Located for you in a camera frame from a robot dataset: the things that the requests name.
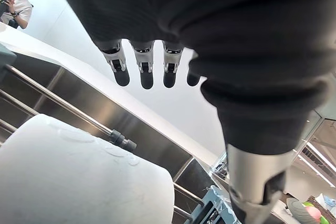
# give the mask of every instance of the metal rod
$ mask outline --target metal rod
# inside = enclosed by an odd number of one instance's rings
[[[191,216],[191,214],[188,214],[186,211],[182,210],[181,208],[177,206],[174,206],[174,212],[190,221],[193,221],[193,217]]]
[[[34,81],[30,77],[26,76],[24,73],[19,71],[18,69],[6,65],[6,69],[15,75],[18,79],[20,79],[22,82],[26,83],[39,93],[45,95],[47,98],[51,99],[52,101],[56,102],[58,105],[66,109],[67,111],[71,112],[72,114],[78,116],[79,118],[83,119],[87,123],[91,124],[92,126],[96,127],[106,135],[110,135],[112,133],[112,130],[107,128],[106,126],[102,125],[89,115],[86,115],[84,112],[73,106],[72,104],[68,103],[67,101],[63,100],[61,97],[57,96],[56,94],[52,93],[50,90],[46,89],[42,85],[40,85],[38,82]]]
[[[57,82],[59,81],[59,79],[62,77],[62,75],[64,74],[65,69],[63,67],[60,67],[57,71],[57,73],[54,75],[54,77],[52,78],[52,80],[49,82],[47,89],[48,90],[53,90],[53,88],[55,87],[55,85],[57,84]],[[47,100],[48,98],[46,98],[45,95],[41,94],[41,96],[39,97],[39,99],[37,100],[36,104],[34,105],[33,109],[38,111],[42,104],[44,103],[45,100]]]
[[[0,97],[4,99],[6,102],[10,103],[11,105],[17,107],[21,111],[34,116],[38,115],[38,112],[33,110],[31,107],[25,105],[23,102],[20,102],[15,97],[11,96],[10,94],[6,93],[5,91],[0,89]]]
[[[183,188],[182,186],[179,186],[178,184],[174,183],[174,188],[176,191],[180,192],[184,196],[188,197],[189,199],[195,201],[196,203],[200,204],[201,206],[204,206],[204,203],[201,198],[197,197],[187,189]]]
[[[5,131],[9,132],[9,133],[14,133],[17,128],[12,126],[11,124],[5,122],[4,120],[0,119],[0,127],[3,128]]]

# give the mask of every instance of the ceiling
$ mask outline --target ceiling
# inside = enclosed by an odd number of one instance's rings
[[[310,143],[312,144],[312,148],[306,146],[300,155],[336,186],[336,172],[313,150],[313,148],[317,149],[318,152],[336,167],[336,122],[324,120],[310,138]],[[299,157],[294,161],[293,166],[302,170],[303,173],[318,177],[324,181],[320,175]]]

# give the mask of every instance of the black fabric sleeve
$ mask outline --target black fabric sleeve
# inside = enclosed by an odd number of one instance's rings
[[[335,66],[336,0],[150,0],[162,29],[199,57],[204,97],[226,144],[257,154],[296,147]]]

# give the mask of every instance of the robotic fingertip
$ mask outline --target robotic fingertip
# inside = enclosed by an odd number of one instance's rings
[[[144,72],[140,74],[141,86],[144,89],[151,89],[153,87],[153,72]]]
[[[119,84],[122,87],[125,87],[130,83],[130,76],[128,74],[127,68],[125,69],[125,71],[115,72],[114,77],[116,79],[117,84]]]
[[[166,88],[172,88],[175,85],[176,73],[164,73],[163,84]]]

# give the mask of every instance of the robotic hand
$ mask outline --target robotic hand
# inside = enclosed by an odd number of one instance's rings
[[[153,64],[154,64],[154,41],[138,42],[130,41],[135,58],[140,72],[141,86],[144,89],[150,89],[153,87]],[[101,51],[111,66],[114,73],[116,82],[120,86],[127,86],[130,82],[130,76],[128,74],[126,66],[126,57],[121,45],[121,39],[114,40],[109,44],[108,49],[102,48]],[[175,85],[177,68],[179,67],[183,47],[180,44],[163,41],[163,66],[164,75],[163,83],[167,88],[172,88]],[[197,53],[193,53],[193,59],[197,57]],[[195,86],[199,83],[200,76],[197,76],[191,72],[187,75],[187,83],[190,86]]]

